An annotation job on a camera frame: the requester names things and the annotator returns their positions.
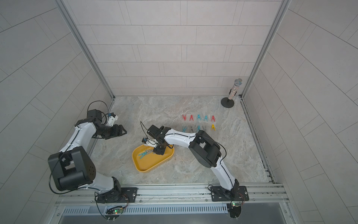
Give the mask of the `yellow plastic storage tray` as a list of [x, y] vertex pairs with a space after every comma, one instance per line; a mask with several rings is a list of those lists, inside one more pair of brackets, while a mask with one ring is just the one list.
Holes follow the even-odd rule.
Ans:
[[157, 155], [152, 152], [151, 154], [148, 154], [144, 156], [142, 159], [140, 159], [138, 157], [138, 154], [144, 151], [153, 151], [153, 147], [141, 145], [132, 152], [133, 163], [137, 171], [141, 173], [149, 172], [154, 168], [158, 167], [159, 165], [170, 160], [174, 155], [175, 149], [174, 147], [173, 148], [167, 147], [164, 155]]

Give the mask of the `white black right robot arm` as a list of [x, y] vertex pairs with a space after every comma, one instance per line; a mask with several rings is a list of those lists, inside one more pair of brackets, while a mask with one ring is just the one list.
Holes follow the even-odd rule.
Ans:
[[197, 133], [184, 133], [176, 131], [170, 127], [156, 127], [152, 125], [148, 130], [152, 139], [142, 140], [146, 145], [153, 147], [153, 152], [163, 155], [167, 147], [175, 145], [188, 148], [197, 161], [206, 168], [210, 168], [220, 183], [218, 190], [210, 187], [216, 195], [228, 200], [234, 200], [237, 194], [239, 183], [230, 173], [224, 163], [225, 156], [221, 153], [221, 146], [214, 141], [205, 131], [199, 130]]

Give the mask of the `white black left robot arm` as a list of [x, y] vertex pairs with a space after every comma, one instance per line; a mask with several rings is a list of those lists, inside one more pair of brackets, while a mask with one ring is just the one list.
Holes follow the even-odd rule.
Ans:
[[48, 158], [51, 170], [48, 182], [56, 186], [53, 193], [93, 190], [99, 203], [120, 202], [124, 194], [119, 181], [98, 173], [86, 149], [92, 138], [108, 140], [126, 133], [122, 125], [103, 125], [97, 118], [79, 120], [69, 142], [58, 153]]

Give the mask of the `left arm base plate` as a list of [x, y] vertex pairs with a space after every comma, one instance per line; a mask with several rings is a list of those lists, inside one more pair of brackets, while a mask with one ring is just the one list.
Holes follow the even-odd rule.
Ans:
[[137, 197], [138, 188], [125, 187], [121, 192], [113, 189], [109, 192], [95, 196], [97, 203], [134, 203]]

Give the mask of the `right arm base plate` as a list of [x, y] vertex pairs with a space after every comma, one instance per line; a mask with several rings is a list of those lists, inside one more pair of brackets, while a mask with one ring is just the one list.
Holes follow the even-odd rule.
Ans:
[[227, 190], [221, 186], [208, 185], [208, 190], [211, 192], [213, 202], [224, 201], [249, 201], [248, 192], [245, 186], [239, 186], [233, 190]]

